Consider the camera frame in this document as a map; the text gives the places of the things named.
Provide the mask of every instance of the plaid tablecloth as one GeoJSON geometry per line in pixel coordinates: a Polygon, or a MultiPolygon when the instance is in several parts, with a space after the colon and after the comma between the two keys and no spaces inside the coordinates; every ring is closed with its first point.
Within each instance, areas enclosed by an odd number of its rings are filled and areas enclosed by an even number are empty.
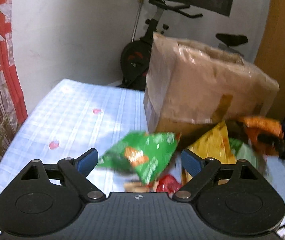
{"type": "MultiPolygon", "coordinates": [[[[32,159],[57,163],[90,148],[102,155],[130,130],[147,130],[144,93],[61,81],[23,124],[0,163],[0,193],[32,159]]],[[[88,179],[107,196],[135,175],[94,169],[88,179]]]]}

